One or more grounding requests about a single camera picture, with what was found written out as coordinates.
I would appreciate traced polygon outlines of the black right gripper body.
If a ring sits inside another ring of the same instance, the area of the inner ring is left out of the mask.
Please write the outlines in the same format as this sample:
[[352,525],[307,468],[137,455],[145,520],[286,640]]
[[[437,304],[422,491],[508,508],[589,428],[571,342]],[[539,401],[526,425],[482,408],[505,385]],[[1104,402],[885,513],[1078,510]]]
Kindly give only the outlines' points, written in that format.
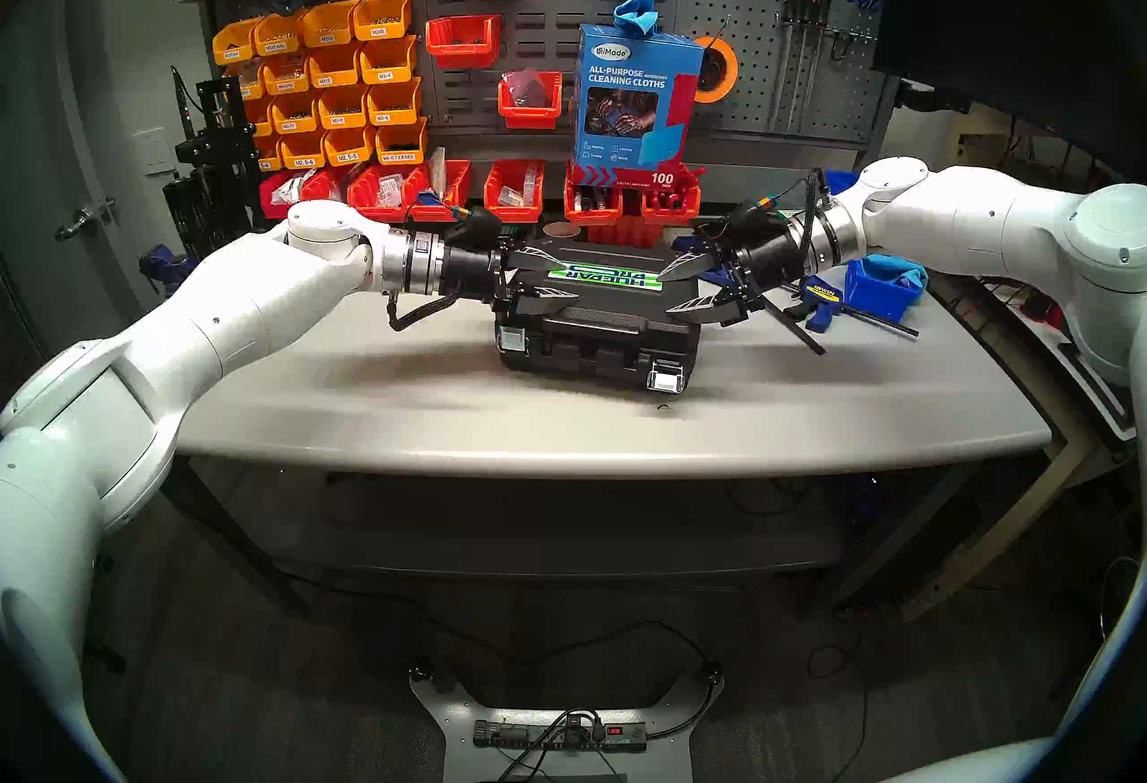
[[717,293],[738,299],[741,322],[752,312],[765,311],[779,324],[795,328],[796,322],[766,298],[767,291],[805,274],[799,244],[787,228],[770,228],[749,238],[729,238],[727,230],[719,230],[717,237],[707,238],[707,248],[720,258],[719,268],[713,269],[724,276]]

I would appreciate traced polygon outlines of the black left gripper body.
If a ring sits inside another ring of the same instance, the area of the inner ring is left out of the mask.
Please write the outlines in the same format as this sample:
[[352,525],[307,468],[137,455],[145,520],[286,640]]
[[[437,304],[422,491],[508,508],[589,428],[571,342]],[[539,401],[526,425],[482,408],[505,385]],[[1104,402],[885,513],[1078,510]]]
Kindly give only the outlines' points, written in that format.
[[509,288],[507,273],[522,250],[522,242],[504,243],[489,251],[446,245],[439,284],[445,307],[459,300],[476,300],[487,304],[496,314],[515,314],[520,292]]

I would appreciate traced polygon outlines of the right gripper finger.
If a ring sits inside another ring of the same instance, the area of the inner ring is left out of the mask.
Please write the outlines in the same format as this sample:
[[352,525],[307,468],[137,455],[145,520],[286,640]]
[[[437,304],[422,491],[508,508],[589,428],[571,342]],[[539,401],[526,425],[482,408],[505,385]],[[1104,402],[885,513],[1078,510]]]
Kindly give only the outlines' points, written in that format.
[[678,255],[674,260],[660,271],[657,280],[660,283],[686,281],[687,279],[699,277],[702,273],[707,273],[707,271],[719,268],[719,255],[713,255],[708,248],[701,248],[699,251],[688,251]]
[[721,293],[697,295],[665,310],[665,316],[686,324],[735,324],[741,322],[741,307],[738,299]]

